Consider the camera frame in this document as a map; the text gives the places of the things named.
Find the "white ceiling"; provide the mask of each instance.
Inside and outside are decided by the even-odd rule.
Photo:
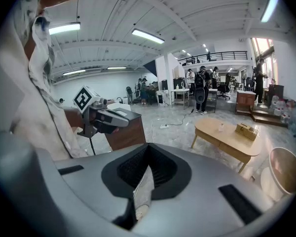
[[[163,52],[204,53],[203,43],[267,37],[285,40],[294,20],[280,1],[261,23],[267,0],[72,0],[47,9],[51,26],[81,22],[79,31],[52,36],[55,78],[80,68],[142,67]],[[157,44],[131,34],[134,28],[165,40]]]

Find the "person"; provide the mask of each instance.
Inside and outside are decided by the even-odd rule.
[[[128,104],[132,104],[133,103],[133,91],[131,87],[126,87],[126,92],[127,92],[127,100],[128,100]]]
[[[207,111],[205,111],[205,108],[206,108],[206,102],[207,102],[207,97],[208,97],[209,85],[212,83],[212,80],[211,80],[211,76],[209,75],[209,73],[206,72],[205,66],[201,66],[199,73],[202,73],[204,75],[204,79],[205,79],[205,86],[204,86],[205,98],[202,103],[202,109],[201,109],[201,115],[204,115],[204,114],[207,114]],[[201,104],[196,103],[196,113],[199,113],[200,107],[201,107]]]
[[[138,81],[135,83],[135,96],[136,98],[140,98],[140,88],[142,86],[142,79],[139,78]]]
[[[64,110],[50,92],[55,56],[44,9],[66,1],[17,0],[0,29],[0,70],[23,96],[11,114],[10,132],[53,160],[88,156],[73,133],[83,127],[79,110]]]
[[[218,80],[218,73],[216,72],[217,70],[219,70],[217,67],[214,67],[213,70],[213,82],[212,82],[212,88],[213,89],[217,89],[217,80]]]
[[[262,96],[263,96],[263,78],[268,78],[267,75],[262,73],[262,66],[264,64],[264,59],[259,60],[259,64],[257,64],[256,69],[256,89],[254,90],[254,93],[256,94],[256,100],[258,97],[258,103],[262,104]]]
[[[146,105],[147,104],[147,93],[146,93],[146,78],[142,79],[142,84],[141,84],[141,89],[140,89],[140,96],[142,98],[142,105]]]
[[[195,84],[194,84],[194,79],[195,79],[195,73],[192,71],[192,69],[188,69],[186,79],[189,80],[189,88],[190,88],[190,93],[193,93],[193,96],[195,94]]]

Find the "table leg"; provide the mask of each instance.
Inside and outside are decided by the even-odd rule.
[[[247,165],[247,163],[250,161],[251,157],[249,158],[249,160],[247,162],[244,162],[242,167],[239,169],[238,173],[240,174],[241,171],[245,168],[245,166]]]
[[[194,143],[195,143],[195,141],[196,141],[196,138],[197,138],[197,135],[195,135],[195,137],[194,137],[194,140],[193,140],[193,143],[192,143],[192,146],[191,146],[191,148],[193,148],[193,146],[194,146]]]

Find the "backpack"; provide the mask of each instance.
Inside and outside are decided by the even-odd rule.
[[[204,88],[206,86],[205,71],[200,71],[195,77],[195,87]]]
[[[131,87],[126,87],[127,94],[133,94]]]

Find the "cardboard box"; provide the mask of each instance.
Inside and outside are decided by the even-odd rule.
[[[253,127],[239,123],[237,124],[236,131],[241,133],[242,135],[246,136],[250,140],[255,140],[258,135],[258,130],[254,129]]]

